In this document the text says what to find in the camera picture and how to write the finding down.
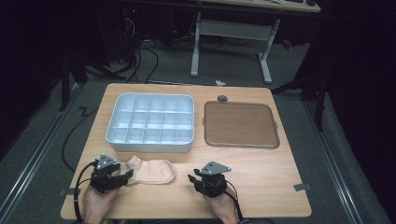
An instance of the table leg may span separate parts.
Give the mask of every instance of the table leg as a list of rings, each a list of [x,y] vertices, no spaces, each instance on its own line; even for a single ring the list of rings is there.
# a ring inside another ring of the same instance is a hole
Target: table leg
[[[276,35],[277,27],[279,26],[280,19],[276,19],[274,22],[274,25],[271,29],[271,32],[269,34],[268,40],[267,40],[267,45],[265,46],[264,53],[259,54],[259,59],[260,59],[260,65],[262,66],[262,75],[264,76],[264,82],[266,84],[271,84],[272,79],[271,79],[271,74],[268,69],[268,64],[267,64],[267,57],[270,52],[271,46],[274,42],[274,38]]]
[[[192,54],[191,62],[191,76],[198,76],[198,66],[199,66],[199,37],[201,32],[201,12],[197,12],[197,22],[195,25],[195,45],[194,52]]]

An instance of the human hand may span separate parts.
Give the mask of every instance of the human hand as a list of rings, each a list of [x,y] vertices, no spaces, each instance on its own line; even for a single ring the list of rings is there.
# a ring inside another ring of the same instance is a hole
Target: human hand
[[[236,194],[232,189],[227,187],[227,189],[225,191],[230,193],[236,199]],[[240,220],[238,218],[238,215],[236,214],[235,203],[233,202],[233,199],[229,195],[222,193],[222,194],[220,194],[220,196],[218,196],[216,198],[210,198],[204,194],[203,194],[203,196],[209,202],[213,213],[224,224],[239,223]]]
[[[103,194],[95,188],[88,186],[82,199],[84,203],[85,223],[100,223],[110,209],[111,204],[113,204],[113,200],[119,191],[120,188],[112,189]]]

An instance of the tray compartment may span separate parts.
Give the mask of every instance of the tray compartment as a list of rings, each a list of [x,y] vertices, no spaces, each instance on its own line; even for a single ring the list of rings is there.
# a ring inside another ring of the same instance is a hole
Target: tray compartment
[[[181,94],[120,95],[106,132],[117,151],[187,152],[193,137],[194,101]]]

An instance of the sock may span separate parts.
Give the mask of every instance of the sock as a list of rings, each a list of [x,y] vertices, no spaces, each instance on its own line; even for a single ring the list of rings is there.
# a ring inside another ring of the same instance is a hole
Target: sock
[[[121,165],[120,173],[124,175],[132,169],[134,169],[134,175],[129,178],[128,185],[136,182],[164,184],[170,182],[176,176],[175,167],[170,161],[165,160],[142,161],[133,156],[128,162]]]

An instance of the wrist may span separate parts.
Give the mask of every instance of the wrist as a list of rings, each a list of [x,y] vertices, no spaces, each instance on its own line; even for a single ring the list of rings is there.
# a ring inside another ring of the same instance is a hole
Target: wrist
[[[221,222],[223,224],[238,224],[240,220],[236,215],[234,215],[234,216],[222,217]]]

